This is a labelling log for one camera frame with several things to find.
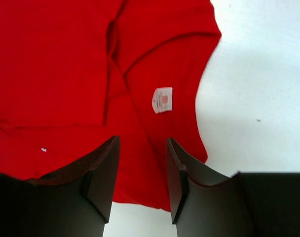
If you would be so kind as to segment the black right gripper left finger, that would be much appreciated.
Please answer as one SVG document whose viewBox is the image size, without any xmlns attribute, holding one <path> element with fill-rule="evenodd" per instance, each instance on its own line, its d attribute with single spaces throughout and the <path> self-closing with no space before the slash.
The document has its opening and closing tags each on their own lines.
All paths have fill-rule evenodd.
<svg viewBox="0 0 300 237">
<path fill-rule="evenodd" d="M 35 179 L 0 173 L 0 237 L 101 237 L 109 222 L 120 138 Z"/>
</svg>

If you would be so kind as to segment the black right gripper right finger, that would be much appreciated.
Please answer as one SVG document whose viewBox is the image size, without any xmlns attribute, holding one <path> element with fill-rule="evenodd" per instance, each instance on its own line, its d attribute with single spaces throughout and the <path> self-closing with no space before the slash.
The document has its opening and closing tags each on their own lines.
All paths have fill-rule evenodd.
<svg viewBox="0 0 300 237">
<path fill-rule="evenodd" d="M 227 177 L 166 141 L 172 223 L 180 237 L 300 237 L 300 173 Z"/>
</svg>

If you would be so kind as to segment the red t shirt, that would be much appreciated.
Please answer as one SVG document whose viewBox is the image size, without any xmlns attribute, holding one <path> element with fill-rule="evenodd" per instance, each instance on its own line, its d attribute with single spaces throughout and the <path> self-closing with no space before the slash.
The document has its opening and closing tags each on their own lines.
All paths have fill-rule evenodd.
<svg viewBox="0 0 300 237">
<path fill-rule="evenodd" d="M 170 210 L 167 138 L 221 38 L 208 0 L 0 0 L 0 172 L 38 178 L 121 139 L 114 201 Z"/>
</svg>

